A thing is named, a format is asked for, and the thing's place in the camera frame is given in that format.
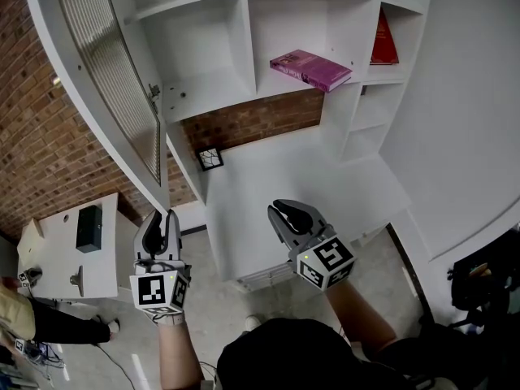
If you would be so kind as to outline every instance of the white cabinet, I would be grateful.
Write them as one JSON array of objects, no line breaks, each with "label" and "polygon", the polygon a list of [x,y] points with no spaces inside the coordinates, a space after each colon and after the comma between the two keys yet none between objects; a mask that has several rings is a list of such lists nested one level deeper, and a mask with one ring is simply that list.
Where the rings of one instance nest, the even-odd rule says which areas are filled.
[{"label": "white cabinet", "polygon": [[[69,4],[80,6],[79,1]],[[93,0],[93,6],[100,1]],[[117,18],[143,93],[154,85],[160,90],[152,94],[160,123],[160,162],[166,159],[165,141],[206,204],[223,278],[237,279],[283,263],[282,251],[262,254],[260,244],[247,247],[272,234],[255,231],[254,224],[265,219],[266,225],[263,214],[277,197],[324,206],[350,240],[384,225],[409,205],[379,149],[414,66],[429,0],[108,1],[110,10],[103,15]],[[29,0],[29,5],[43,45],[81,114],[130,179],[165,210],[167,183],[147,177],[145,163],[132,153],[134,140],[116,128],[113,111],[102,105],[90,82],[91,71],[77,71],[81,58],[63,19],[67,8],[62,11],[59,0]],[[397,65],[370,65],[381,7],[396,43]],[[102,44],[117,35],[104,37],[104,32],[98,30]],[[319,127],[230,149],[224,152],[224,167],[202,174],[179,121],[310,88],[270,69],[270,59],[296,49],[353,70],[350,81],[325,95]],[[115,71],[117,60],[110,61]],[[368,86],[365,95],[363,86]],[[239,224],[238,232],[233,224]],[[276,247],[271,239],[266,244]]]}]

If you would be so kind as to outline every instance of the white table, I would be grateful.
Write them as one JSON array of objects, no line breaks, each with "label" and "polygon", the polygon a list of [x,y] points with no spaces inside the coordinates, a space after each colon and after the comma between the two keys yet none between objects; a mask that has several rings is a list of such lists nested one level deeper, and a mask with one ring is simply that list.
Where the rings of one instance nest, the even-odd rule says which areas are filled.
[{"label": "white table", "polygon": [[[70,278],[83,266],[83,298],[117,297],[118,288],[130,288],[133,272],[133,237],[137,226],[117,211],[118,194],[76,206],[39,221],[44,236],[32,266],[43,276],[32,288],[34,297],[78,300],[80,290]],[[79,211],[96,205],[102,209],[102,247],[92,253],[76,249]],[[19,272],[27,269],[19,264]]]}]

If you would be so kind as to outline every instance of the person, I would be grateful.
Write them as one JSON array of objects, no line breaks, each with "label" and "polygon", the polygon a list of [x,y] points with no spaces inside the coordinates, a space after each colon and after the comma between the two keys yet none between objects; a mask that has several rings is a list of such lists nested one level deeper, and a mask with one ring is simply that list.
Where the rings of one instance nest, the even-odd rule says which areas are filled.
[{"label": "person", "polygon": [[[403,374],[378,363],[397,342],[396,333],[348,280],[325,293],[346,336],[361,342],[364,354],[373,362],[356,358],[348,341],[320,322],[278,318],[260,324],[249,317],[249,331],[223,350],[214,387],[415,388]],[[184,316],[161,319],[158,333],[163,390],[212,388],[203,382]]]},{"label": "person", "polygon": [[19,294],[17,279],[0,278],[0,345],[13,354],[15,338],[50,344],[99,344],[119,332],[119,321],[103,324],[64,314]]}]

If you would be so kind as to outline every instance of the tiled floor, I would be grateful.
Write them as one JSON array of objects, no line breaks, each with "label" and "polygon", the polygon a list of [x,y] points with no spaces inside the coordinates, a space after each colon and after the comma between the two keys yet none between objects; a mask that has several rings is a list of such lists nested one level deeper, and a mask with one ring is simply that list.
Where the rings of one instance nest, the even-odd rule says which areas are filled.
[{"label": "tiled floor", "polygon": [[[186,314],[193,344],[201,361],[216,365],[222,348],[242,332],[248,314],[265,318],[295,317],[322,321],[336,330],[339,323],[326,298],[296,278],[274,288],[244,295],[219,281],[210,255],[206,232],[183,237],[184,259],[193,265]],[[402,262],[386,231],[358,250],[359,261],[350,279],[360,293],[390,322],[398,336],[417,331],[421,314],[410,291]],[[156,327],[139,311],[123,302],[103,300],[100,313],[119,317],[117,339],[102,347],[124,368],[137,390],[160,389]],[[72,308],[88,317],[92,312]],[[102,351],[88,345],[63,345],[67,373],[51,369],[59,390],[131,389],[121,370]]]}]

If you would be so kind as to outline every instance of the white wall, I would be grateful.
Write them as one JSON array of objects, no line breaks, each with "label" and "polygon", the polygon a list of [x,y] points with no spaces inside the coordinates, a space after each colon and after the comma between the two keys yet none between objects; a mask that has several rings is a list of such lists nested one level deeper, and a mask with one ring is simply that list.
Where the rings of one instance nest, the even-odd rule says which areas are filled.
[{"label": "white wall", "polygon": [[0,277],[18,274],[18,253],[16,247],[0,236]]},{"label": "white wall", "polygon": [[[520,0],[431,0],[414,72],[381,149],[413,202],[429,258],[520,197],[519,14]],[[515,218],[473,241],[472,251]]]}]

